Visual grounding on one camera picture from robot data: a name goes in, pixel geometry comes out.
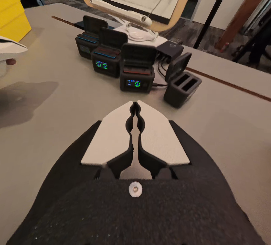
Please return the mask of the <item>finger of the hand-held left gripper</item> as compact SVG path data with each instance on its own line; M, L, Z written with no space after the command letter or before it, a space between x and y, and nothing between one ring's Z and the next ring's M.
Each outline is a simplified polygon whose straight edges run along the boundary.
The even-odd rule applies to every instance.
M0 56L19 56L27 51L25 45L0 36Z

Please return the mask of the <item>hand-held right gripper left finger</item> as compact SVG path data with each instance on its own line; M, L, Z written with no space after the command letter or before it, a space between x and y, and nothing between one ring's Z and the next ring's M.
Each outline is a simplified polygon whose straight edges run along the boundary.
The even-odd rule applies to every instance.
M105 166L132 145L134 102L129 101L101 121L82 160L82 165Z

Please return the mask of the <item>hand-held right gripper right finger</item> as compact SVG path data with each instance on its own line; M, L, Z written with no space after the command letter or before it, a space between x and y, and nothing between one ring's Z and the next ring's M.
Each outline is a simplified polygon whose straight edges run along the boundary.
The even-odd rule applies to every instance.
M140 147L167 166L188 165L190 160L168 118L143 101L137 101Z

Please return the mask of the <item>yellow plastic bin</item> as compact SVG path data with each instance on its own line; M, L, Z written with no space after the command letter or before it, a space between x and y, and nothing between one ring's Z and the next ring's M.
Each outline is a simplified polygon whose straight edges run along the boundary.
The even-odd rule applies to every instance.
M31 31L20 0L0 0L0 35L19 42Z

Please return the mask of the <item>black battery charger case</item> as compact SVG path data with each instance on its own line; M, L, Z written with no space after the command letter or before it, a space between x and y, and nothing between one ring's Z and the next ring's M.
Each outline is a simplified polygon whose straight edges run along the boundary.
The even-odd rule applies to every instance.
M99 39L100 44L98 48L110 48L120 51L122 46L128 42L128 37L125 33L104 27L100 29ZM119 78L121 53L119 54L120 57L116 59L110 59L93 54L93 52L91 53L91 60L94 71L112 78Z
M93 37L93 38L97 38L99 40L98 43L93 44L88 41L81 40L77 37L75 38L79 54L83 58L91 60L91 53L100 44L100 39L99 39L100 29L102 27L108 28L109 25L108 25L107 21L105 21L105 20L98 19L95 17L90 17L87 15L83 16L83 24L84 24L84 32L82 34Z
M154 46L126 43L121 48L120 90L149 93L154 83L154 63L157 49ZM123 73L124 66L151 68L150 75Z
M164 101L174 108L181 108L198 89L202 80L185 71L192 53L185 53L171 61L165 75L168 84L164 94Z

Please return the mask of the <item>black battery orange stripe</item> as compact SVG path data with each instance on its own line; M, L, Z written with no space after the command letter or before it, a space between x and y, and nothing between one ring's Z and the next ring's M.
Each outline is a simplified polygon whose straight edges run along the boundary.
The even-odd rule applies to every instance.
M151 68L146 67L134 67L134 66L124 66L123 73L129 74L140 74L140 75L150 75Z
M101 54L101 55L119 55L121 53L120 50L113 50L113 49L110 49L110 48L96 48L94 50L95 53L97 54Z

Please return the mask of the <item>black battery blue stripe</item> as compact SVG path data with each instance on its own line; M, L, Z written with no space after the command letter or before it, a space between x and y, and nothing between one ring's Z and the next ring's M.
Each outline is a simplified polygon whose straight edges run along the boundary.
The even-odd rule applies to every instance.
M77 38L84 40L84 41L88 41L90 43L96 44L99 42L99 40L97 38L93 38L84 34L78 34Z
M109 54L104 54L104 53L100 53L100 52L96 52L96 51L94 51L93 54L103 56L103 57L107 57L107 58L110 58L110 59L116 59L116 58L120 57L120 55L115 55L115 54L109 55Z

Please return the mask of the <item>black charging hub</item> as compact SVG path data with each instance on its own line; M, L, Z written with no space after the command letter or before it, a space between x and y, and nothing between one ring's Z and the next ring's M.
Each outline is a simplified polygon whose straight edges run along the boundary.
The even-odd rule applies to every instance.
M178 44L168 40L163 44L159 45L156 49L156 59L159 61L165 61L167 64L169 64L171 61L174 61L176 58L181 56L184 47L182 44Z

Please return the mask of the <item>white base mat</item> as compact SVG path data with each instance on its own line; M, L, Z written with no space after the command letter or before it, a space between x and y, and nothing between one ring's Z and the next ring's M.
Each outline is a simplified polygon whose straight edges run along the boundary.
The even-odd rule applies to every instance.
M127 37L128 37L128 33L126 31L126 23L127 23L127 21L123 25L121 25L120 27L115 28L115 30L119 31L119 32L122 32L122 33L125 33L127 35ZM145 31L139 25L131 23L131 26L132 26L132 30ZM167 41L167 39L163 38L161 36L158 36L158 38L155 41L144 41L144 42L135 42L135 41L130 40L130 38L128 37L128 43L130 43L130 44L141 44L141 45L154 46L154 47L158 47L159 45L163 44L166 41Z

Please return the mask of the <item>white clip bar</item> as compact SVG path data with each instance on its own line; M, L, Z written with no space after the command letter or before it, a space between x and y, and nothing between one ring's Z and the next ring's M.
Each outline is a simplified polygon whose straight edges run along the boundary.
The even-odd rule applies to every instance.
M119 17L123 20L137 24L139 26L150 27L152 25L152 20L146 15L131 10L127 11L121 9L102 0L89 0L89 3L91 7L97 10L106 12L107 14Z

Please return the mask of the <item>black metal leg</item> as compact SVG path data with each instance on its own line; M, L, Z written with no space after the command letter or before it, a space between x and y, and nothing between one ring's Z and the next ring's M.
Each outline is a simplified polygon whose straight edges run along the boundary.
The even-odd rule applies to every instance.
M232 59L237 63L246 52L250 52L247 65L259 66L260 58L265 54L266 47L271 39L271 16L263 22L260 30L242 47L239 53Z
M209 13L208 15L208 18L204 24L204 26L202 27L201 31L200 31L200 34L198 35L198 38L193 46L194 49L198 49L199 45L201 44L201 41L202 39L204 38L212 20L214 19L215 17L215 14L217 13L221 3L222 3L223 0L216 0L215 3L214 3L214 6L212 7L212 10L211 12Z

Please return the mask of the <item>brown wooden post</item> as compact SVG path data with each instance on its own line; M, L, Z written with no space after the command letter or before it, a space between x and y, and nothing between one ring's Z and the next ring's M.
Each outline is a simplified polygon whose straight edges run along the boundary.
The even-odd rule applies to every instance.
M235 36L238 34L240 29L243 27L261 1L262 0L244 0L232 21L229 23L228 27L215 45L217 50L222 50L225 44L232 43Z

